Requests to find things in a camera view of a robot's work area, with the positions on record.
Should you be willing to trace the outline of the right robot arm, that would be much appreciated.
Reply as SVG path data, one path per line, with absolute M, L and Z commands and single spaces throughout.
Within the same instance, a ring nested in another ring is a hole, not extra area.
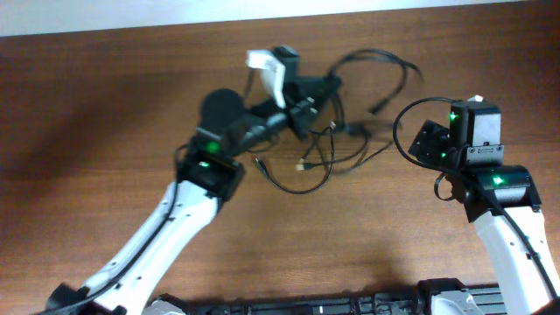
M 529 170 L 506 165 L 501 111 L 480 96 L 449 100 L 447 126 L 427 120 L 402 155 L 451 184 L 488 253 L 507 314 L 557 314 L 559 275 Z

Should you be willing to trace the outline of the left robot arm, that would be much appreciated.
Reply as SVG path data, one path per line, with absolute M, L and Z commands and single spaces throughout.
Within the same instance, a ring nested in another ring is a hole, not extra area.
M 174 179 L 124 247 L 79 289 L 60 284 L 46 314 L 140 314 L 186 244 L 231 200 L 245 174 L 236 157 L 286 129 L 302 137 L 341 85 L 300 77 L 281 87 L 285 107 L 269 98 L 246 108 L 228 88 L 206 96 L 201 121 L 173 154 Z

